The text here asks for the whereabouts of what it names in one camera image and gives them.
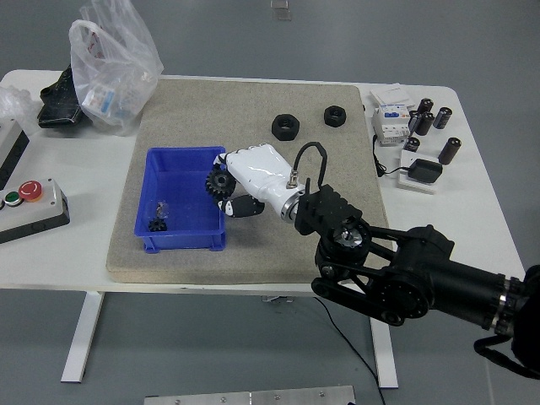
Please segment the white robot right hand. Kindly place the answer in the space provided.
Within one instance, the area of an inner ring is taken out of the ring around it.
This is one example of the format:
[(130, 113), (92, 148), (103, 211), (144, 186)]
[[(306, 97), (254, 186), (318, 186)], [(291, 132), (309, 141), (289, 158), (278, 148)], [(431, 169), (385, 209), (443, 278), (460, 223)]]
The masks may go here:
[(230, 217), (257, 215), (268, 204), (288, 223), (305, 193), (298, 170), (267, 143), (218, 154), (206, 188)]

